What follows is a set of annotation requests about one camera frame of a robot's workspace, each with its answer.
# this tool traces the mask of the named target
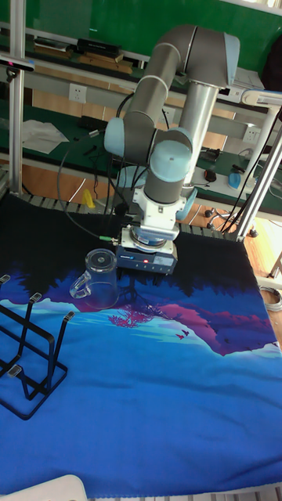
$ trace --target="blue tablecloth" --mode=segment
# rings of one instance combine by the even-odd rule
[[[78,220],[118,230],[115,218]],[[173,276],[154,285],[125,272],[115,308],[91,312],[68,290],[100,243],[64,214],[6,198],[0,273],[11,280],[0,304],[23,315],[41,292],[31,320],[55,336],[63,316],[76,315],[60,352],[65,381],[28,421],[0,407],[0,493],[64,474],[79,476],[89,497],[282,480],[281,353],[244,246],[187,234],[176,243]],[[14,350],[1,333],[0,358]],[[26,364],[40,374],[32,356]],[[0,397],[27,409],[13,382],[0,379]]]

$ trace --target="yellow object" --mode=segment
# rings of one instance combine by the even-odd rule
[[[92,200],[92,197],[91,197],[91,193],[89,192],[88,189],[84,189],[83,190],[83,194],[82,194],[82,203],[87,205],[87,207],[89,207],[89,209],[94,209],[95,208],[95,204]]]

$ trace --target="light blue joint cap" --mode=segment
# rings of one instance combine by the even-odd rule
[[[227,33],[224,33],[224,40],[226,44],[227,83],[228,85],[231,85],[234,82],[237,69],[240,54],[240,42],[237,37]]]
[[[125,155],[125,126],[122,118],[112,118],[104,137],[105,150],[123,157]]]
[[[183,210],[176,212],[176,219],[178,219],[179,221],[183,221],[185,219],[185,217],[190,213],[196,195],[197,195],[197,188],[194,188],[189,198],[187,198]]]
[[[177,141],[159,142],[150,158],[150,168],[161,181],[177,182],[184,179],[190,166],[191,151]]]

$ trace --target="electronic device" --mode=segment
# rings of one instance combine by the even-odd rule
[[[10,70],[34,71],[34,61],[31,59],[18,59],[2,52],[0,52],[0,64],[7,66]]]
[[[124,118],[109,121],[105,149],[148,167],[132,198],[139,213],[119,236],[119,267],[173,273],[176,221],[187,216],[197,194],[190,181],[219,90],[234,82],[239,49],[228,34],[189,24],[173,28],[155,45]],[[156,124],[177,71],[190,85],[179,127],[164,132]]]
[[[121,45],[107,44],[104,41],[96,40],[95,38],[79,38],[79,52],[95,52],[104,56],[118,56],[121,50]]]
[[[208,162],[216,162],[219,158],[220,153],[221,151],[219,148],[217,150],[214,150],[212,148],[205,148],[201,150],[199,158],[207,160]]]
[[[95,131],[95,129],[101,131],[105,128],[105,122],[99,118],[82,115],[78,118],[78,127],[85,128],[87,131]]]
[[[204,178],[208,182],[215,182],[216,181],[216,173],[212,171],[211,169],[207,169],[204,171]]]
[[[46,49],[55,49],[61,52],[66,52],[70,48],[70,44],[63,41],[52,40],[51,38],[36,37],[34,39],[35,47],[44,47]]]

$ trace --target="white cloth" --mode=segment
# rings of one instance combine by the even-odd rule
[[[23,123],[22,140],[24,148],[40,151],[47,155],[60,143],[68,142],[68,139],[55,125],[36,120],[28,120]]]

